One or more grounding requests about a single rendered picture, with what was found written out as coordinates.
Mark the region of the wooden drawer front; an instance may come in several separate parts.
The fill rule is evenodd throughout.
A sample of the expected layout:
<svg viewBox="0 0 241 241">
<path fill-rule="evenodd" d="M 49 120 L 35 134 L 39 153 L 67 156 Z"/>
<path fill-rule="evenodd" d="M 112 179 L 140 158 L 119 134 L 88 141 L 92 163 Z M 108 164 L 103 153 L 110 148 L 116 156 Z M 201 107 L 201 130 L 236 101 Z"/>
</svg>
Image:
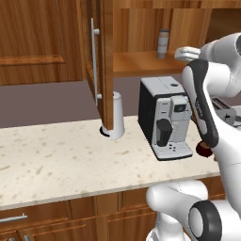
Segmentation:
<svg viewBox="0 0 241 241">
<path fill-rule="evenodd" d="M 140 188 L 96 196 L 95 214 L 103 216 L 146 207 L 146 192 L 146 188 Z"/>
<path fill-rule="evenodd" d="M 210 200 L 225 199 L 225 190 L 219 176 L 203 178 L 201 181 L 206 185 L 208 189 L 208 198 Z"/>
<path fill-rule="evenodd" d="M 0 211 L 0 219 L 18 217 L 22 214 L 25 214 L 26 218 L 0 223 L 0 227 L 33 223 L 56 218 L 80 219 L 93 217 L 94 207 L 92 204 L 92 197 L 88 197 Z"/>
</svg>

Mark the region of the white paper towel roll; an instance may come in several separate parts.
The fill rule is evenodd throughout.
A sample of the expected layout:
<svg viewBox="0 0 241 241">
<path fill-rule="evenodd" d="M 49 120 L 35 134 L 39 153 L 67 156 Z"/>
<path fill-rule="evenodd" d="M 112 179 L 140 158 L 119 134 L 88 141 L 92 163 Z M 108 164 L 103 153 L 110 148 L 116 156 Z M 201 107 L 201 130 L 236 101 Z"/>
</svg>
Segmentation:
<svg viewBox="0 0 241 241">
<path fill-rule="evenodd" d="M 107 130 L 103 125 L 100 127 L 100 133 L 109 137 L 112 140 L 119 139 L 124 134 L 124 120 L 123 120 L 123 109 L 122 109 L 122 98 L 117 92 L 113 92 L 113 129 Z"/>
</svg>

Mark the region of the wooden base cabinet door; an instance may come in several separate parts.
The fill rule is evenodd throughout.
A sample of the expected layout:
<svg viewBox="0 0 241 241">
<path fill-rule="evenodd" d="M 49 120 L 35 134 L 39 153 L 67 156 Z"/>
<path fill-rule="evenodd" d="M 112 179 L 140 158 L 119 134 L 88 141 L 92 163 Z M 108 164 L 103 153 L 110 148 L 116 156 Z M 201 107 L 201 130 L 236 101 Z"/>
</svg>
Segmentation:
<svg viewBox="0 0 241 241">
<path fill-rule="evenodd" d="M 156 213 L 150 208 L 101 217 L 99 241 L 145 241 L 155 219 Z"/>
<path fill-rule="evenodd" d="M 0 241 L 24 241 L 29 235 L 31 241 L 97 241 L 95 218 L 76 220 L 48 220 L 30 225 L 20 225 L 9 229 L 0 229 Z"/>
</svg>

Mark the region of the open wooden wall cabinet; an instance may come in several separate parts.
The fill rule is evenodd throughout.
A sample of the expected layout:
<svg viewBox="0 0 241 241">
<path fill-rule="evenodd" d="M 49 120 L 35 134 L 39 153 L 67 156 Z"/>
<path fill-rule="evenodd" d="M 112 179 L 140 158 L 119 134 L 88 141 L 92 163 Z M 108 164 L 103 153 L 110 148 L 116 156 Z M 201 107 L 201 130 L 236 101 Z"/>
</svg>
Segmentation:
<svg viewBox="0 0 241 241">
<path fill-rule="evenodd" d="M 161 28 L 169 30 L 166 57 L 157 57 Z M 113 71 L 116 77 L 179 73 L 183 46 L 241 32 L 241 0 L 114 0 Z"/>
</svg>

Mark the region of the black and silver coffee machine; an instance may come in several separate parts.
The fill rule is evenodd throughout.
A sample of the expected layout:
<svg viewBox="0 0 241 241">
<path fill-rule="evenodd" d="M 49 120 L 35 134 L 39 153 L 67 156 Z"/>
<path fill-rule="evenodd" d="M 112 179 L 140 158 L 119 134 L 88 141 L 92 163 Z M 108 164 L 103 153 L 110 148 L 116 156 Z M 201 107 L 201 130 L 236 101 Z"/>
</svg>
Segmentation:
<svg viewBox="0 0 241 241">
<path fill-rule="evenodd" d="M 191 116 L 185 90 L 173 77 L 140 80 L 138 123 L 159 161 L 192 156 L 185 143 Z"/>
</svg>

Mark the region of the red mug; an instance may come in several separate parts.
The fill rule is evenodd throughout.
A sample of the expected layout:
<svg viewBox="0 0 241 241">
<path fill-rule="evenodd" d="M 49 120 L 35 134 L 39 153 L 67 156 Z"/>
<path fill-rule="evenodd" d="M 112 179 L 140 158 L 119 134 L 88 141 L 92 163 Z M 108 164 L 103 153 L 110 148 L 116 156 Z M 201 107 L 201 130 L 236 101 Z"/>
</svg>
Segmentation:
<svg viewBox="0 0 241 241">
<path fill-rule="evenodd" d="M 200 141 L 196 146 L 196 153 L 200 156 L 209 157 L 213 154 L 212 150 L 205 144 L 204 141 Z"/>
</svg>

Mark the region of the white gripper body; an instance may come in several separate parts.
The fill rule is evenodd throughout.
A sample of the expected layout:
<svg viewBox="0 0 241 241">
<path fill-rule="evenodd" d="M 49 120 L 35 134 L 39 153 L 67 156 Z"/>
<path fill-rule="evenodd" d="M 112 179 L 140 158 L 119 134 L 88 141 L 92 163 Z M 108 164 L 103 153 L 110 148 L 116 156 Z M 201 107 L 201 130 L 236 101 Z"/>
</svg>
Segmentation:
<svg viewBox="0 0 241 241">
<path fill-rule="evenodd" d="M 180 47 L 175 51 L 174 58 L 182 61 L 192 61 L 197 59 L 201 54 L 201 50 L 195 47 Z"/>
</svg>

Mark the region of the open wooden cabinet door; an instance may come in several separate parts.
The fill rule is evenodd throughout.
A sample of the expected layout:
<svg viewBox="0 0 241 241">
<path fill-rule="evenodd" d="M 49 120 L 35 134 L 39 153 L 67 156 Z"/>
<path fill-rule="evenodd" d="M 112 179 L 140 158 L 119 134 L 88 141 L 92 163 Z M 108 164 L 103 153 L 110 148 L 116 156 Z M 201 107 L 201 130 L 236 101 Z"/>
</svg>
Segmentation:
<svg viewBox="0 0 241 241">
<path fill-rule="evenodd" d="M 92 69 L 92 49 L 90 34 L 90 19 L 94 19 L 94 27 L 100 29 L 97 39 L 97 73 L 98 92 L 102 99 L 96 105 L 103 126 L 113 129 L 113 0 L 82 0 L 82 17 L 86 24 L 83 27 L 85 35 L 85 58 L 88 85 L 94 99 L 94 77 Z"/>
</svg>

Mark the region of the grey bottle with dark cap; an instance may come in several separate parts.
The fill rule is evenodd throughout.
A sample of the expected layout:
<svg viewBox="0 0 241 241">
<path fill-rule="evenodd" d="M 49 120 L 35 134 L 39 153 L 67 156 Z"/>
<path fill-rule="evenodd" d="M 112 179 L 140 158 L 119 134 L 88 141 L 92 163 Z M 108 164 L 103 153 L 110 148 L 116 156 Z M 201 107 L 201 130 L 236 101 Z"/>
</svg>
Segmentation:
<svg viewBox="0 0 241 241">
<path fill-rule="evenodd" d="M 169 30 L 166 28 L 161 28 L 158 36 L 157 43 L 157 57 L 163 59 L 166 57 L 168 52 L 169 44 Z"/>
</svg>

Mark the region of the closed wooden cabinet door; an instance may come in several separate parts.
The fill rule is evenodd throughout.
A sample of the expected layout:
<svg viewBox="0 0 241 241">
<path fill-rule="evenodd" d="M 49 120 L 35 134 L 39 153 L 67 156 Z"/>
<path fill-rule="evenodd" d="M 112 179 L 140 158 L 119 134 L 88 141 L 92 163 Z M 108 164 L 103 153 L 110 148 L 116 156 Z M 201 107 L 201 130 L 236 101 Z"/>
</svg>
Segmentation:
<svg viewBox="0 0 241 241">
<path fill-rule="evenodd" d="M 80 0 L 0 0 L 0 86 L 81 81 Z"/>
</svg>

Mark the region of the silver toaster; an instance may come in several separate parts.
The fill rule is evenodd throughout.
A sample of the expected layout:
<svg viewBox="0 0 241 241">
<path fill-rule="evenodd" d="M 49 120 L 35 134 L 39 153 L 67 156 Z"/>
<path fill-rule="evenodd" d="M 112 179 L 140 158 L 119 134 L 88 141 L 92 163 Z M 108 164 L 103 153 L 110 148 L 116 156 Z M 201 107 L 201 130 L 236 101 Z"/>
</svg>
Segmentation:
<svg viewBox="0 0 241 241">
<path fill-rule="evenodd" d="M 217 115 L 226 123 L 233 125 L 236 117 L 236 110 L 217 97 L 212 98 L 213 107 Z"/>
</svg>

